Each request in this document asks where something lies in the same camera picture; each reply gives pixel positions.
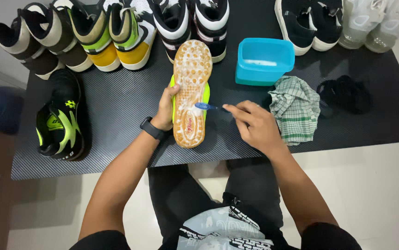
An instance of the green checkered towel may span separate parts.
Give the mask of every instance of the green checkered towel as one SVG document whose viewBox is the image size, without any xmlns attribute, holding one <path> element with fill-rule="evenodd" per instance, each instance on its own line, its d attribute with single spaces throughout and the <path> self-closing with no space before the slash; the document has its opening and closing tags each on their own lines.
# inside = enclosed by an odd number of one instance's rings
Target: green checkered towel
<svg viewBox="0 0 399 250">
<path fill-rule="evenodd" d="M 269 91 L 271 113 L 287 145 L 312 141 L 320 114 L 320 96 L 298 77 L 282 76 Z"/>
</svg>

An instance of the left hand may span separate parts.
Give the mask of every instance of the left hand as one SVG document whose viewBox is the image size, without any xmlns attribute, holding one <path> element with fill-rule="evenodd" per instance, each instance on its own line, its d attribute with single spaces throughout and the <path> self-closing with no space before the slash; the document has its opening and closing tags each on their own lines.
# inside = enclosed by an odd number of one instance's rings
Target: left hand
<svg viewBox="0 0 399 250">
<path fill-rule="evenodd" d="M 173 114 L 173 105 L 171 97 L 180 91 L 180 85 L 175 84 L 173 87 L 170 87 L 170 84 L 167 88 L 164 89 L 163 96 L 159 101 L 158 113 L 155 117 L 150 121 L 150 123 L 163 131 L 169 131 L 173 128 L 172 122 L 172 114 Z"/>
</svg>

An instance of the hand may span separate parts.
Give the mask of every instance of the hand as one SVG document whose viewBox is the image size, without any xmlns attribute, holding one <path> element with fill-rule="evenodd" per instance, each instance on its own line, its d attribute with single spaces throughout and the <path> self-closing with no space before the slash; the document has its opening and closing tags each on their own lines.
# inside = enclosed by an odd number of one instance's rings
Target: hand
<svg viewBox="0 0 399 250">
<path fill-rule="evenodd" d="M 150 121 L 150 123 L 163 131 L 169 131 L 173 127 L 172 114 L 173 104 L 171 97 L 180 91 L 180 85 L 175 84 L 164 89 L 163 96 L 159 101 L 158 113 Z"/>
<path fill-rule="evenodd" d="M 232 113 L 241 138 L 249 145 L 268 157 L 277 150 L 288 152 L 288 147 L 281 139 L 275 118 L 270 112 L 249 100 L 240 102 L 236 106 L 225 104 L 223 108 Z"/>
</svg>

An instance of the black wristwatch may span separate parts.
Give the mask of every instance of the black wristwatch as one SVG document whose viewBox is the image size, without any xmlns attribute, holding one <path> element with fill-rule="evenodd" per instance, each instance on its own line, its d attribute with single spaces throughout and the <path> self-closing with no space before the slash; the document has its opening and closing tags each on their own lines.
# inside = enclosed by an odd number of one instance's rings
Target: black wristwatch
<svg viewBox="0 0 399 250">
<path fill-rule="evenodd" d="M 148 116 L 144 119 L 143 122 L 141 122 L 141 125 L 139 126 L 142 130 L 147 132 L 147 134 L 151 135 L 153 138 L 157 140 L 163 140 L 165 136 L 167 135 L 167 132 L 164 130 L 161 130 L 159 128 L 156 128 L 153 126 L 150 121 L 152 120 L 152 117 Z"/>
</svg>

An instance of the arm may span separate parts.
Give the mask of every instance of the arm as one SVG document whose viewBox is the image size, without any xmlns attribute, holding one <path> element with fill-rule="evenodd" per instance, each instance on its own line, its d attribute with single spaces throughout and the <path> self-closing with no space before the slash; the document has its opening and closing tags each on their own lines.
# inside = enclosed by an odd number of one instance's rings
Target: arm
<svg viewBox="0 0 399 250">
<path fill-rule="evenodd" d="M 315 222 L 338 225 L 320 192 L 281 139 L 274 116 L 248 100 L 223 108 L 235 117 L 241 138 L 271 161 L 281 195 L 300 235 Z"/>
<path fill-rule="evenodd" d="M 179 85 L 164 90 L 157 115 L 151 123 L 168 131 L 173 127 L 171 96 L 179 91 Z M 99 178 L 91 195 L 82 221 L 79 240 L 103 230 L 124 233 L 122 216 L 125 204 L 136 188 L 159 140 L 142 131 L 108 166 Z"/>
</svg>

